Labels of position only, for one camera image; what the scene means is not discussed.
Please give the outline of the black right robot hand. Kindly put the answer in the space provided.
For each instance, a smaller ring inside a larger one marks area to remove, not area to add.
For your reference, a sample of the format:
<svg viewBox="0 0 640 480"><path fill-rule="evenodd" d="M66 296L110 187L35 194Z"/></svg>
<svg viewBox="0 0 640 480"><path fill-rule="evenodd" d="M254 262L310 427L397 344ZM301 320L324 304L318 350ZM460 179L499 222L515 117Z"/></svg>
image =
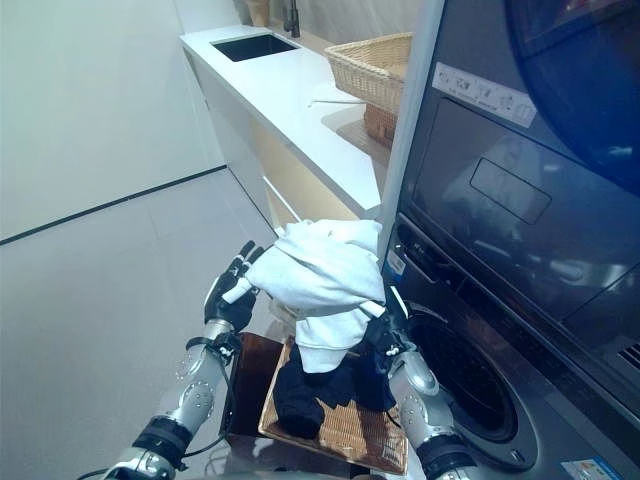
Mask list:
<svg viewBox="0 0 640 480"><path fill-rule="evenodd" d="M398 355L410 349L409 308L395 286L386 285L385 296L384 312L368 322L362 344L367 353L374 354L381 368L389 369Z"/></svg>

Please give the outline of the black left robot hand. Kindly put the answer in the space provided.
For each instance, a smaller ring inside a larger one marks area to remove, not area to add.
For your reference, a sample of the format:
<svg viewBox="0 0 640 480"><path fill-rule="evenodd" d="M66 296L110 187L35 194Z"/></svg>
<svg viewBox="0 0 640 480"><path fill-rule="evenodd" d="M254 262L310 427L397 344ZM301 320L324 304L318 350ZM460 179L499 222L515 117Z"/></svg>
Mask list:
<svg viewBox="0 0 640 480"><path fill-rule="evenodd" d="M263 253L264 249L250 240L233 257L209 289L204 303L205 322L224 320L236 332L250 323L259 288L251 284L246 274Z"/></svg>

